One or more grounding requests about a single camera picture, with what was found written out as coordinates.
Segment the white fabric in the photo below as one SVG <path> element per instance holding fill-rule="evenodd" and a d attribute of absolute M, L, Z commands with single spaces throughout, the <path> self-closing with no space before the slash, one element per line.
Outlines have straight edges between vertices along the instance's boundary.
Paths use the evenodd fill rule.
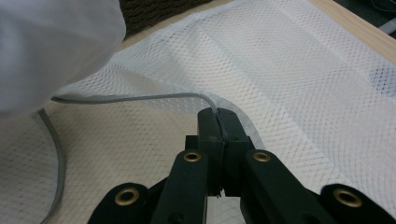
<path fill-rule="evenodd" d="M 57 95 L 184 98 L 48 105 L 68 160 L 50 223 L 86 223 L 112 187 L 165 177 L 208 106 L 197 95 L 235 111 L 256 147 L 307 188 L 348 184 L 396 217 L 395 77 L 395 65 L 304 0 L 239 0 L 193 14 Z M 236 199 L 210 199 L 208 209 L 207 223 L 243 222 Z"/>
<path fill-rule="evenodd" d="M 0 121 L 98 71 L 124 35 L 118 0 L 0 0 Z"/>

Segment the woven basket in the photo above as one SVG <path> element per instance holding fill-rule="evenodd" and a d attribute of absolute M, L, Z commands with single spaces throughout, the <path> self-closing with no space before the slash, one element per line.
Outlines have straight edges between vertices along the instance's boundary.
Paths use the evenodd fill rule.
<path fill-rule="evenodd" d="M 211 0 L 120 0 L 126 36 L 138 32 Z"/>

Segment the mesh bag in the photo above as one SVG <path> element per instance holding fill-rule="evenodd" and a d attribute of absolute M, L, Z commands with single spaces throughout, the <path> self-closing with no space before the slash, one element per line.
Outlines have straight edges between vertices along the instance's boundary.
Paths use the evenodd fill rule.
<path fill-rule="evenodd" d="M 396 217 L 395 93 L 396 67 L 307 1 L 193 14 L 47 106 L 68 162 L 49 222 L 87 222 L 112 187 L 161 180 L 209 106 L 235 111 L 305 187 L 344 183 Z M 241 222 L 236 199 L 209 199 L 208 223 Z"/>

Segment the brass grommet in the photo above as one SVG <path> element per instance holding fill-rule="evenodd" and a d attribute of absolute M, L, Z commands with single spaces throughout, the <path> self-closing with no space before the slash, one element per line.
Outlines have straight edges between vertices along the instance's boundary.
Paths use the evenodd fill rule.
<path fill-rule="evenodd" d="M 346 189 L 335 189 L 332 195 L 338 202 L 349 207 L 360 207 L 363 204 L 360 197 Z"/>
<path fill-rule="evenodd" d="M 253 158 L 256 161 L 270 161 L 271 157 L 265 152 L 256 152 L 253 154 Z"/>
<path fill-rule="evenodd" d="M 131 193 L 131 197 L 128 198 L 123 198 L 122 196 L 125 196 L 124 194 L 126 193 Z M 135 203 L 137 199 L 139 198 L 139 190 L 135 188 L 128 188 L 128 189 L 123 189 L 121 190 L 115 198 L 116 204 L 119 206 L 126 206 L 132 203 Z"/>
<path fill-rule="evenodd" d="M 196 152 L 189 152 L 184 154 L 185 161 L 199 161 L 201 158 L 202 158 L 201 155 Z"/>

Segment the wooden table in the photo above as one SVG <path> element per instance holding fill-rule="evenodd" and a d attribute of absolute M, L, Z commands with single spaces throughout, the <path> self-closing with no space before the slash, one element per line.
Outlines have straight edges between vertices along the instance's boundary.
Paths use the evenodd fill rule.
<path fill-rule="evenodd" d="M 367 21 L 356 16 L 352 12 L 348 11 L 344 7 L 341 7 L 333 0 L 310 0 L 312 4 L 321 9 L 324 13 L 329 15 L 334 21 L 338 22 L 346 30 L 356 36 L 361 42 L 369 46 L 371 49 L 376 51 L 378 54 L 382 55 L 384 58 L 396 65 L 396 40 L 386 35 Z M 191 13 L 206 10 L 212 7 L 217 7 L 226 3 L 231 2 L 231 0 L 214 0 L 211 3 L 204 4 L 199 7 L 190 9 L 182 14 L 172 17 L 166 21 L 162 21 L 157 25 L 148 28 L 140 32 L 137 35 L 125 40 L 120 49 L 125 49 L 132 44 L 140 41 L 149 34 L 164 28 L 165 26 L 179 21 Z"/>

